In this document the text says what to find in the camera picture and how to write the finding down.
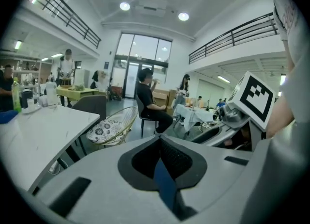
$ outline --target bottle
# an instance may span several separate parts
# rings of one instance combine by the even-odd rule
[[[21,105],[19,101],[19,83],[18,78],[14,78],[12,85],[12,98],[13,98],[13,108],[14,110],[21,112]]]
[[[46,82],[47,105],[49,108],[57,107],[58,99],[56,94],[56,83]]]

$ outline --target balcony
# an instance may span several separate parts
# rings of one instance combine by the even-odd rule
[[[211,40],[189,55],[189,64],[222,50],[279,34],[273,13],[255,18]]]
[[[60,19],[98,49],[101,39],[63,0],[27,0],[53,18]]]

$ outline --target cup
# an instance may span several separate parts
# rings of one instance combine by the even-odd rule
[[[34,99],[33,97],[27,98],[27,104],[28,104],[28,111],[34,110]]]

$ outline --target cushion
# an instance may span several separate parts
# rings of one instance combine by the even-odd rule
[[[114,137],[117,133],[122,131],[122,129],[124,129],[124,127],[121,122],[107,119],[99,122],[96,126],[89,130],[86,134],[86,138],[93,143],[100,144]],[[124,133],[120,134],[118,137],[115,137],[112,141],[119,142],[122,136],[124,136]]]

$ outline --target man sitting on chair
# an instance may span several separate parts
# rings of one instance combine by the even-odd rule
[[[164,110],[166,106],[158,106],[154,103],[152,92],[157,85],[157,81],[154,80],[154,84],[149,88],[149,84],[153,80],[153,72],[146,68],[138,72],[138,78],[140,83],[137,86],[137,95],[144,105],[144,109],[141,116],[144,118],[158,121],[158,127],[154,134],[164,132],[173,122],[173,119]]]

